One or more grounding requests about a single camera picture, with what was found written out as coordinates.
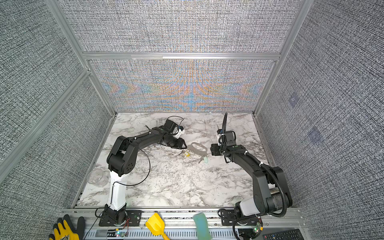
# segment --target yellow toy shovel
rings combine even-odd
[[[147,228],[151,231],[151,233],[155,236],[162,235],[164,240],[170,240],[167,235],[164,233],[164,221],[161,219],[161,217],[155,213],[148,219],[148,221],[145,223]]]

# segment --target black remote control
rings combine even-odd
[[[304,240],[299,229],[263,235],[265,240]]]

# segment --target clear glass cup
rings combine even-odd
[[[104,187],[108,183],[108,176],[101,169],[93,169],[88,174],[87,182],[97,187]]]

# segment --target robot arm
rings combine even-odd
[[[160,143],[176,149],[186,149],[185,141],[180,138],[184,128],[167,119],[160,127],[134,137],[120,136],[113,145],[108,157],[108,169],[111,171],[111,188],[108,203],[104,206],[99,225],[122,225],[125,223],[126,176],[136,164],[137,153],[149,145]]]
[[[287,207],[292,206],[292,198],[283,170],[263,164],[249,154],[244,146],[237,145],[235,133],[225,129],[226,121],[227,113],[224,116],[223,128],[217,130],[218,144],[211,145],[212,155],[229,158],[231,162],[241,166],[253,180],[253,197],[236,203],[236,218],[267,214],[276,217],[284,216]],[[274,184],[277,187],[274,189],[275,192],[271,193],[268,184]],[[279,209],[282,209],[281,213],[274,213]]]

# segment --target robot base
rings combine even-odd
[[[138,227],[140,225],[140,220],[141,220],[141,210],[127,210],[126,212],[126,217],[129,219],[128,220],[128,226],[130,227]],[[111,220],[108,215],[106,215],[104,212],[101,216],[100,222],[99,222],[100,227],[117,227],[115,225],[115,222]]]
[[[239,203],[240,202],[236,203],[234,210],[227,210],[227,209],[219,210],[221,224],[223,226],[232,226],[233,222],[236,219],[244,216],[241,214]],[[257,217],[254,217],[254,218],[246,219],[244,221],[237,222],[236,226],[254,226],[258,221],[259,219]]]

